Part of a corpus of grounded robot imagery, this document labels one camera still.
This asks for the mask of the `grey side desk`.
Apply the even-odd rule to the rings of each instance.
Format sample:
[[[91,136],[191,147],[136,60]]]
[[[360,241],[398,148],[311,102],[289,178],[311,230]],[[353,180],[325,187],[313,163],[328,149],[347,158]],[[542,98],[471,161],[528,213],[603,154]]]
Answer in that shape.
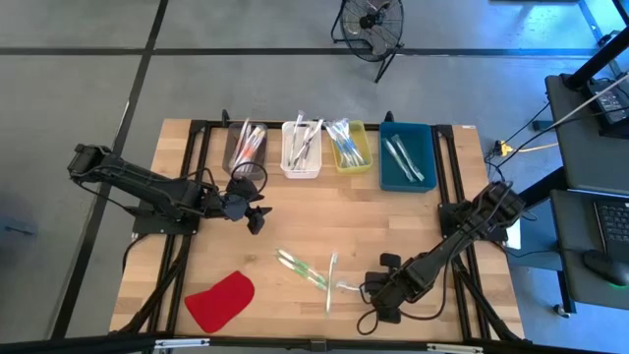
[[[629,196],[629,140],[602,136],[593,111],[582,105],[585,97],[561,77],[548,76],[544,83],[553,120],[573,114],[554,129],[568,187]]]
[[[626,199],[604,195],[552,191],[550,201],[570,297],[580,303],[629,311],[629,286],[616,286],[583,263],[589,250],[603,250],[594,209],[596,199]]]

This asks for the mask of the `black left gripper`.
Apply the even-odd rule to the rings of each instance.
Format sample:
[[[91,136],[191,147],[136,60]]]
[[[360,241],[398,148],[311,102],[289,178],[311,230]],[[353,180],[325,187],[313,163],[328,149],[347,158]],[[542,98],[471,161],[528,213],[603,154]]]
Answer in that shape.
[[[268,206],[252,207],[251,202],[264,199],[256,185],[248,178],[233,178],[223,196],[217,196],[217,204],[210,209],[211,218],[224,218],[238,221],[245,217],[247,227],[253,235],[259,234],[264,226],[264,216],[272,211]]]

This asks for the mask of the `black power adapter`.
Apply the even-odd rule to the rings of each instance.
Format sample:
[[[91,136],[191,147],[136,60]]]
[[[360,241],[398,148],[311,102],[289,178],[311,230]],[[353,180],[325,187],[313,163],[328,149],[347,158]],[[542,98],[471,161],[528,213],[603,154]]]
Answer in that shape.
[[[629,88],[624,88],[624,84],[618,84],[601,93],[614,83],[615,80],[609,78],[590,79],[587,81],[586,93],[598,96],[591,106],[599,121],[599,134],[629,140]]]

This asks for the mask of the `black floor fan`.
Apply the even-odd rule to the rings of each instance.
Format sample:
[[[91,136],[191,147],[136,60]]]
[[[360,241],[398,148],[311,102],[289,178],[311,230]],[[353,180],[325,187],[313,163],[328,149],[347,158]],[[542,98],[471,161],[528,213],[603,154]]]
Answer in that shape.
[[[330,38],[344,43],[359,59],[379,63],[378,84],[404,48],[405,10],[402,0],[341,0]]]

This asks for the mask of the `red cloth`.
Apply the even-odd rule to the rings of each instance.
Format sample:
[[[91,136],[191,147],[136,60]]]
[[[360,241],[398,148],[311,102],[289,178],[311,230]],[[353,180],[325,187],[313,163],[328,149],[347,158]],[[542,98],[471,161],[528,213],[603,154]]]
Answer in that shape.
[[[211,288],[184,299],[197,325],[206,333],[224,328],[253,301],[255,286],[239,271],[234,271]]]

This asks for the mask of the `black computer mouse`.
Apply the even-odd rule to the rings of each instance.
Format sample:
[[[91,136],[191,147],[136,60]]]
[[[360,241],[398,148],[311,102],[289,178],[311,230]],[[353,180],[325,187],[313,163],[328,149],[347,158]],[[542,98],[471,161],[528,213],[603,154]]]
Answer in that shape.
[[[613,259],[608,254],[589,250],[583,253],[582,260],[585,267],[604,280],[616,286],[629,286],[629,265]]]

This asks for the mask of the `blue plastic bin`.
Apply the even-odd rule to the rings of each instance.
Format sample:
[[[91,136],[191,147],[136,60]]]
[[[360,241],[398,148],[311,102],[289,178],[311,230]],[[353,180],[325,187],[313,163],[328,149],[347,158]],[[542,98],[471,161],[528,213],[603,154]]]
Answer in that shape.
[[[425,176],[423,182],[409,182],[389,151],[384,139],[398,135],[413,161]],[[436,187],[431,128],[426,124],[383,122],[379,126],[379,185],[384,191],[427,193]]]

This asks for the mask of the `black rig crossbar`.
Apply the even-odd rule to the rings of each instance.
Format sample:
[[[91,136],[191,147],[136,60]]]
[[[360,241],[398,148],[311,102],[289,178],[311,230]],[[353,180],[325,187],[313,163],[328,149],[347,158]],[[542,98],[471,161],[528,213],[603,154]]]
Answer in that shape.
[[[345,339],[304,339],[304,338],[261,338],[233,336],[174,336],[169,332],[123,333],[106,335],[56,338],[37,341],[0,343],[0,354],[130,354],[154,350],[158,339],[209,338],[210,344],[204,347],[251,347],[283,348],[324,353],[331,350],[382,350],[382,351],[421,351],[427,352],[428,343],[446,343],[479,346],[485,354],[612,354],[574,348],[537,345],[526,340],[498,341],[469,339],[462,342],[447,341],[385,341],[385,340],[345,340]]]

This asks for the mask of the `black metal pole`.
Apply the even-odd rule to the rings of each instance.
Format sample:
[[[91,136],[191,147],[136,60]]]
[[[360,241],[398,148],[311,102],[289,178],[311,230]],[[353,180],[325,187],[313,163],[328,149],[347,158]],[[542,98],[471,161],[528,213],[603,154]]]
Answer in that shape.
[[[605,44],[593,57],[591,57],[574,74],[563,76],[564,85],[572,90],[583,87],[588,80],[597,74],[604,66],[614,60],[629,46],[629,27]]]

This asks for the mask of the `silver metal bracket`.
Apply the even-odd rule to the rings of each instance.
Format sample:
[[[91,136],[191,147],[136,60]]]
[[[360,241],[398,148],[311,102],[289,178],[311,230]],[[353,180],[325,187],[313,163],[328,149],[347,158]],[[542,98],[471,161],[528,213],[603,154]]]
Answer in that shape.
[[[484,349],[479,346],[446,343],[428,343],[427,352],[437,352],[441,354],[485,354]]]
[[[154,342],[154,348],[159,350],[170,350],[178,348],[204,347],[209,344],[209,338],[158,339]]]

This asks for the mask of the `yellow plastic bin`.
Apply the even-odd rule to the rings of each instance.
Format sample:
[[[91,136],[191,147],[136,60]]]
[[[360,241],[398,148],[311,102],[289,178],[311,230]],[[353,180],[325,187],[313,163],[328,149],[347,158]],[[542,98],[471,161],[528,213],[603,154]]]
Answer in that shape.
[[[352,138],[354,139],[361,155],[365,159],[366,164],[362,166],[358,166],[358,167],[349,167],[349,168],[342,167],[340,165],[339,150],[336,147],[334,141],[332,141],[332,149],[333,149],[333,157],[335,161],[335,166],[336,166],[337,171],[341,174],[363,173],[369,170],[372,167],[372,163],[373,163],[372,152],[369,145],[367,130],[366,130],[365,124],[362,121],[349,120],[349,122],[350,122],[350,134]]]

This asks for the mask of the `grey translucent plastic bin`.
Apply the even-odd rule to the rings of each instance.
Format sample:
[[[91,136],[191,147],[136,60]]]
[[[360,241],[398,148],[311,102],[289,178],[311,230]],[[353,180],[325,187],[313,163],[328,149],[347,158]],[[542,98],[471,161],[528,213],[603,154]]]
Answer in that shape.
[[[266,161],[267,127],[249,120],[228,127],[222,167],[228,173],[262,180]]]

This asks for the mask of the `small white box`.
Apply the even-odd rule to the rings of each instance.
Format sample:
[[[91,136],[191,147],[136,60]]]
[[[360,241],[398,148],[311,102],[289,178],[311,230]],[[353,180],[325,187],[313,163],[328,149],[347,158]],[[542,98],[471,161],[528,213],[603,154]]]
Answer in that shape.
[[[518,219],[513,225],[507,227],[505,229],[507,240],[504,242],[504,245],[507,248],[520,250],[521,249],[521,220]]]

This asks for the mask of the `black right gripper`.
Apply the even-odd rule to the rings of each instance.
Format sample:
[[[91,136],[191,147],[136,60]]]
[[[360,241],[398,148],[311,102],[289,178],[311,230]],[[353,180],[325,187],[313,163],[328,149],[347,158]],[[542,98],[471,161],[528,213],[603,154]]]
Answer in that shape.
[[[406,273],[415,260],[416,258],[410,258],[402,262],[399,255],[382,253],[379,256],[379,264],[384,266],[386,271],[366,272],[364,291],[370,296],[370,303],[375,309],[378,321],[399,324],[402,318],[400,306],[419,294],[419,290]]]

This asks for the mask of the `white plastic bin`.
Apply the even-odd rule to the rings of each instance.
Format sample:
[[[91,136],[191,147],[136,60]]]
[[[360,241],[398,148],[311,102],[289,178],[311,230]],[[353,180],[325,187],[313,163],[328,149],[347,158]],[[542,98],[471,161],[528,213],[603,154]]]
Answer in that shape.
[[[318,176],[322,166],[321,128],[312,141],[306,169],[297,167],[291,169],[288,165],[288,156],[294,123],[295,121],[288,121],[282,125],[280,168],[288,179],[314,179]],[[316,121],[305,121],[301,123],[301,125],[309,125],[310,127],[314,127],[315,124]]]

